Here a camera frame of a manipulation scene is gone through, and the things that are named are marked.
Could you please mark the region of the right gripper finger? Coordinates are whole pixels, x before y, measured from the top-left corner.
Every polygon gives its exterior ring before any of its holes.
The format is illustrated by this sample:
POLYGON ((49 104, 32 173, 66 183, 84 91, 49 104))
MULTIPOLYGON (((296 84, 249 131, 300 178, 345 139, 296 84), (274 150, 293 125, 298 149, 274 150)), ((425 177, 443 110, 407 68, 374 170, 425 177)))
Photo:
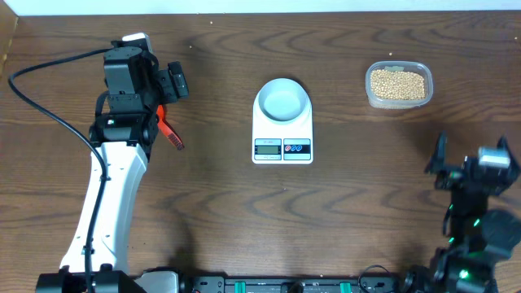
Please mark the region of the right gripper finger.
POLYGON ((511 151, 506 136, 501 136, 497 142, 497 149, 506 151, 510 158, 510 166, 511 168, 520 169, 519 163, 514 156, 514 153, 511 151))
POLYGON ((441 132, 436 140, 436 147, 432 154, 427 166, 424 169, 424 173, 436 174, 439 173, 445 167, 445 154, 446 154, 446 143, 447 135, 445 132, 441 132))

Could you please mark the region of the red plastic measuring scoop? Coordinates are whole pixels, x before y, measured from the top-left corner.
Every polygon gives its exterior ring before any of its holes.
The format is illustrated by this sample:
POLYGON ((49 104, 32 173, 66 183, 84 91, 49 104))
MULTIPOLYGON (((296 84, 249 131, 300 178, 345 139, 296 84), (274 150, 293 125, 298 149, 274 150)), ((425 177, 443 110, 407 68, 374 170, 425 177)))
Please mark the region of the red plastic measuring scoop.
POLYGON ((158 127, 161 133, 180 151, 185 146, 181 138, 175 132, 174 128, 166 120, 166 107, 159 105, 156 111, 156 115, 159 117, 158 127))

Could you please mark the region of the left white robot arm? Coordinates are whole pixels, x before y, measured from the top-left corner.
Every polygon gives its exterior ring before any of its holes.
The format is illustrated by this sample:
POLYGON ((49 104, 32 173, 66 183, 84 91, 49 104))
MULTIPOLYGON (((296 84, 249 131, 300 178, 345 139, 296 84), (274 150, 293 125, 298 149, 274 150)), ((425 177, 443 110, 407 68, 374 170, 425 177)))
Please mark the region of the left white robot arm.
POLYGON ((97 100, 89 142, 94 148, 81 217, 59 271, 43 273, 38 292, 176 292, 175 272, 128 274, 129 228, 151 148, 163 134, 184 144, 165 106, 188 95, 181 64, 166 69, 145 41, 114 42, 104 55, 107 91, 97 100))

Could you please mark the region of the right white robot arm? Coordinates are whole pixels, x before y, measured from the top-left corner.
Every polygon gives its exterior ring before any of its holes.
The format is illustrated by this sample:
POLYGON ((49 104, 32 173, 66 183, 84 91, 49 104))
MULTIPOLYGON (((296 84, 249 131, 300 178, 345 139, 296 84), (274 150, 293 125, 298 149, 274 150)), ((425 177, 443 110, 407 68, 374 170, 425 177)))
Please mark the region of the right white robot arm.
POLYGON ((407 273, 404 292, 496 292, 497 263, 509 260, 520 242, 520 219, 503 209, 491 209, 488 199, 508 190, 519 178, 520 166, 506 138, 496 147, 482 146, 460 165, 446 164, 446 133, 441 133, 425 168, 435 175, 437 190, 450 193, 442 233, 447 247, 436 249, 429 266, 415 265, 407 273))

